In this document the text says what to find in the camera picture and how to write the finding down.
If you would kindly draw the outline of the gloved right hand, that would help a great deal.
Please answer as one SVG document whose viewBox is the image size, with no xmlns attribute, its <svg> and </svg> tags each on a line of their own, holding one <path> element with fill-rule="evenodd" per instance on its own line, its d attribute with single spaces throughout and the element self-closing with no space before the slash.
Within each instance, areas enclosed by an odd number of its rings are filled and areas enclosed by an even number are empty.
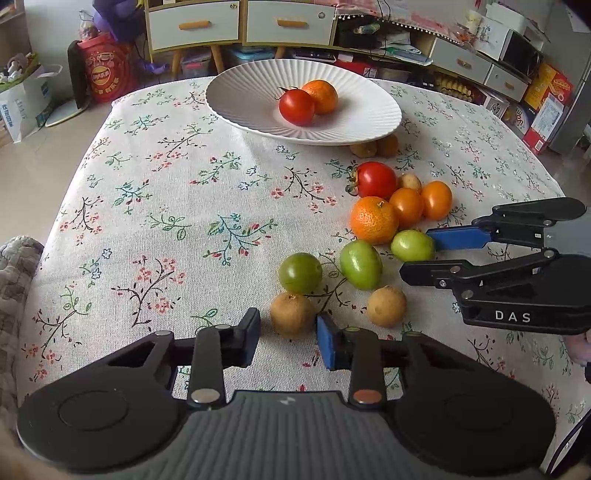
<svg viewBox="0 0 591 480">
<path fill-rule="evenodd" d="M 591 362 L 591 331 L 563 337 L 567 353 L 573 363 L 586 366 Z"/>
</svg>

